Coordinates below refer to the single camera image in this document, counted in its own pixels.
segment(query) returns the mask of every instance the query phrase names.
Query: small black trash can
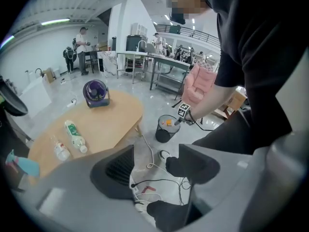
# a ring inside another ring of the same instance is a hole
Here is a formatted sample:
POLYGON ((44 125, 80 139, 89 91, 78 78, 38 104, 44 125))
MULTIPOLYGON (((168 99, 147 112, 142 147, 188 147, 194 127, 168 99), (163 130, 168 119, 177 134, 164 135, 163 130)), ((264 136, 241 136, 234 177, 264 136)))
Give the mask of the small black trash can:
POLYGON ((156 128, 155 132, 155 138, 160 143, 166 143, 168 142, 180 129, 180 124, 177 126, 174 126, 177 119, 171 115, 162 115, 158 119, 158 126, 156 128), (166 121, 168 119, 172 120, 172 126, 167 126, 166 121))

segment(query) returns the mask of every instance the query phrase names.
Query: railing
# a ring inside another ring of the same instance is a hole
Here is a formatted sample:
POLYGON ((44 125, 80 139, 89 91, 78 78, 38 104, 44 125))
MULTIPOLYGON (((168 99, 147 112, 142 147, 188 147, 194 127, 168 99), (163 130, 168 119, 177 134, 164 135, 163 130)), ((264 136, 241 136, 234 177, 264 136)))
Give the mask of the railing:
POLYGON ((161 24, 155 25, 154 27, 157 32, 175 33, 175 34, 185 35, 193 39, 207 42, 209 44, 212 44, 220 48, 220 42, 217 37, 214 37, 210 34, 207 34, 207 33, 204 33, 198 30, 193 30, 193 29, 180 27, 180 26, 170 26, 170 25, 161 25, 161 24))

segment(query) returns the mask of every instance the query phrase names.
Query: white cabinet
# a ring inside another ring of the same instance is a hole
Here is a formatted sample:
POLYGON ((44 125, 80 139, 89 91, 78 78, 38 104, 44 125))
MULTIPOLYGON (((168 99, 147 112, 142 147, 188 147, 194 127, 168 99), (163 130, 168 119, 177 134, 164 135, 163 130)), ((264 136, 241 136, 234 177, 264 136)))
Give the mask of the white cabinet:
POLYGON ((147 37, 147 28, 139 23, 133 23, 131 28, 131 35, 144 35, 147 37))

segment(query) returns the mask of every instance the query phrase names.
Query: ceiling light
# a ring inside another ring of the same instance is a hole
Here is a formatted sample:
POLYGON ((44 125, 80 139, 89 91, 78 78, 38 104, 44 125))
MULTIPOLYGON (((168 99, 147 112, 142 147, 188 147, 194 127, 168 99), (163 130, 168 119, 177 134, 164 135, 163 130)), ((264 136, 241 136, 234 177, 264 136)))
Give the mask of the ceiling light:
POLYGON ((65 22, 65 21, 69 21, 70 19, 59 19, 59 20, 53 20, 53 21, 45 21, 42 22, 41 25, 45 26, 45 25, 49 25, 49 24, 53 24, 53 23, 58 23, 58 22, 65 22))
POLYGON ((10 36, 9 38, 7 38, 5 41, 2 42, 1 46, 0 46, 0 49, 3 48, 3 46, 5 44, 7 44, 10 40, 14 39, 14 36, 10 36))

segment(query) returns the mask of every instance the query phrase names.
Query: oval table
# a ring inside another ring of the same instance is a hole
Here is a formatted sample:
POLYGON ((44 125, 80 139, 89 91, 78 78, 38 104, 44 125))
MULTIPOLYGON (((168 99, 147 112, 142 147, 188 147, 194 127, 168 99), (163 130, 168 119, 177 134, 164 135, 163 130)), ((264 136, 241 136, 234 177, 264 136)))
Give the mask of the oval table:
MULTIPOLYGON (((50 139, 53 135, 68 148, 71 153, 70 159, 117 147, 134 129, 141 136, 139 122, 143 115, 142 103, 130 94, 118 90, 110 90, 110 97, 111 102, 108 106, 89 108, 86 101, 76 105, 35 139, 28 158, 39 163, 39 178, 46 176, 62 163, 54 153, 54 145, 50 139), (86 154, 73 147, 64 128, 66 120, 73 121, 85 138, 88 148, 86 154)), ((29 176, 29 181, 35 184, 39 178, 29 176)))

